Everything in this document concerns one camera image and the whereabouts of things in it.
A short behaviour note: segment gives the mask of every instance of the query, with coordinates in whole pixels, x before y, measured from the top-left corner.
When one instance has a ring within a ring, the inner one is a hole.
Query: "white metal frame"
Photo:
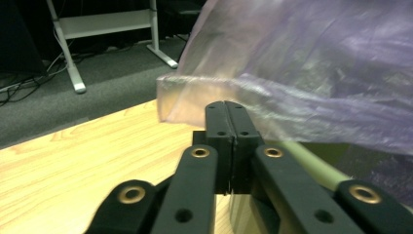
[[[176,68],[178,66],[176,61],[165,55],[159,49],[156,0],[150,0],[150,9],[147,10],[62,19],[59,19],[56,14],[53,1],[46,1],[52,15],[58,42],[67,62],[67,71],[75,92],[78,94],[84,93],[86,86],[70,55],[66,43],[67,39],[150,27],[152,31],[152,44],[147,45],[147,48],[170,67]]]

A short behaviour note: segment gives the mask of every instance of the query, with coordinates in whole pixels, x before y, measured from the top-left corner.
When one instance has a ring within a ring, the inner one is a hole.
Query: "plastic bag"
[[[210,0],[177,73],[158,81],[160,118],[202,125],[222,99],[264,138],[348,142],[413,154],[413,3]]]

